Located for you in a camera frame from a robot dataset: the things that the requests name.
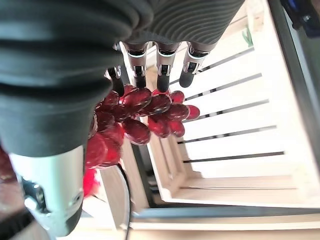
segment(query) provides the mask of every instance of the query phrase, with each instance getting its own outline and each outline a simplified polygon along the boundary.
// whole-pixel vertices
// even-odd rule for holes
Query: white wooden crate
[[[241,36],[248,21],[254,51]],[[171,82],[180,76],[186,44],[179,50]],[[155,64],[151,54],[148,63],[152,61]],[[172,91],[182,89],[185,103],[196,105],[201,115],[209,117],[184,123],[183,138],[152,135],[148,144],[161,198],[177,203],[320,208],[315,159],[266,0],[246,1],[203,66],[211,64],[214,67],[197,74],[190,88],[180,88],[178,83],[170,86]],[[149,69],[150,89],[155,88],[156,79],[157,71]],[[217,137],[193,141],[209,136]],[[139,213],[149,205],[128,140],[122,152],[133,211]],[[115,167],[100,170],[99,177],[99,199],[85,199],[83,209],[99,220],[92,224],[94,227],[97,223],[102,229],[119,227],[126,221],[127,211],[123,207],[124,188],[118,184],[121,177]],[[87,220],[85,227],[91,224]],[[131,227],[247,231],[319,229],[320,224],[319,214],[303,214],[133,219]]]
[[[201,117],[184,123],[182,138],[152,135],[148,148],[161,198],[320,208],[315,159],[270,10],[266,1],[246,7],[241,19],[250,23],[254,48],[243,39],[246,24],[231,24],[203,63],[213,67],[198,72],[189,88],[177,82],[185,43],[175,56],[170,90],[183,91],[184,104],[197,106]],[[156,70],[147,74],[154,89]]]

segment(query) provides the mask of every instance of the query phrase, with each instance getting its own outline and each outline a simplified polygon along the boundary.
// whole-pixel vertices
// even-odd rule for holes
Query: wooden floor
[[[122,231],[76,230],[59,240],[122,240]],[[320,230],[277,231],[176,231],[176,230],[132,230],[129,240],[318,240]]]

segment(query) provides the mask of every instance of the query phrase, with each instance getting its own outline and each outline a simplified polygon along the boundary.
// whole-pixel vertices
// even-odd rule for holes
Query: wire
[[[127,217],[127,227],[125,230],[125,237],[124,240],[128,240],[129,237],[129,231],[130,231],[130,223],[131,223],[131,218],[132,218],[132,202],[131,202],[131,191],[130,191],[130,185],[129,185],[129,180],[127,177],[126,172],[122,168],[121,164],[118,163],[116,165],[121,173],[121,176],[123,177],[123,181],[125,182],[126,189],[127,189],[127,195],[128,195],[128,217]]]

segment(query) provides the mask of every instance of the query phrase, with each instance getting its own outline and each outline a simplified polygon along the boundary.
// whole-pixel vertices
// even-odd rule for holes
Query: grape cluster
[[[8,183],[16,179],[8,154],[0,146],[0,183]]]
[[[126,136],[131,143],[145,145],[151,132],[160,138],[170,134],[182,137],[185,128],[182,120],[196,119],[200,111],[196,106],[182,104],[183,92],[151,92],[148,88],[124,85],[119,97],[111,91],[96,105],[85,156],[85,168],[105,168],[116,165],[121,157],[121,145]],[[148,116],[147,124],[137,117]]]

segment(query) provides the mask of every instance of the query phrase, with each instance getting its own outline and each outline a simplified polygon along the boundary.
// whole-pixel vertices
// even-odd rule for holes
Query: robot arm
[[[25,206],[55,236],[76,226],[84,152],[96,103],[121,91],[113,49],[124,41],[137,87],[146,85],[146,43],[157,42],[158,88],[188,41],[188,87],[244,0],[3,0],[0,3],[0,139]]]

